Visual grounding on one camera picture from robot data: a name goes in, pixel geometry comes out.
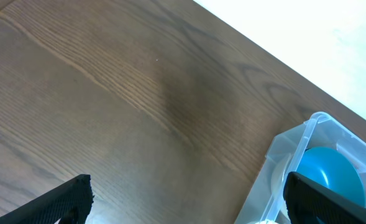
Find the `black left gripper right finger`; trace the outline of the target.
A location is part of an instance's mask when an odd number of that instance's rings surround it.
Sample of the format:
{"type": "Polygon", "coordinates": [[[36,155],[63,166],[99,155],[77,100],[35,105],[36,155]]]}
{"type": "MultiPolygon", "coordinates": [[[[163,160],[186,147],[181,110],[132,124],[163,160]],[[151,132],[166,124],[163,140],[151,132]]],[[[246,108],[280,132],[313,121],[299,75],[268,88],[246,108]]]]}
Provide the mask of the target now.
{"type": "Polygon", "coordinates": [[[366,224],[366,208],[297,172],[288,174],[283,198],[291,224],[366,224]]]}

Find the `dark blue bowl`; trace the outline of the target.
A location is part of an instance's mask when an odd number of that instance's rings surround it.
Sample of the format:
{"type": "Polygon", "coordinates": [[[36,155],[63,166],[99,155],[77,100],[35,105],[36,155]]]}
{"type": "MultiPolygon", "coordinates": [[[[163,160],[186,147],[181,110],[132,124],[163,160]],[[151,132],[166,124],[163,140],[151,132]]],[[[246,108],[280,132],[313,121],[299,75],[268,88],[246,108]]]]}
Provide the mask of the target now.
{"type": "Polygon", "coordinates": [[[335,149],[312,147],[306,150],[296,171],[361,207],[366,204],[359,174],[350,161],[335,149]]]}

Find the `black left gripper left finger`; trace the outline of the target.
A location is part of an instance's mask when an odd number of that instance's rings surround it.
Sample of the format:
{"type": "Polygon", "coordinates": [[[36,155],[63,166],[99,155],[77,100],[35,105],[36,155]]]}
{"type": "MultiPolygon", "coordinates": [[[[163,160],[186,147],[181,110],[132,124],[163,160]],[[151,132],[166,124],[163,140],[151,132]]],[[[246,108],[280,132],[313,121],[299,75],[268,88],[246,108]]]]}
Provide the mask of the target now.
{"type": "Polygon", "coordinates": [[[0,217],[0,224],[85,224],[93,204],[91,176],[80,174],[0,217]]]}

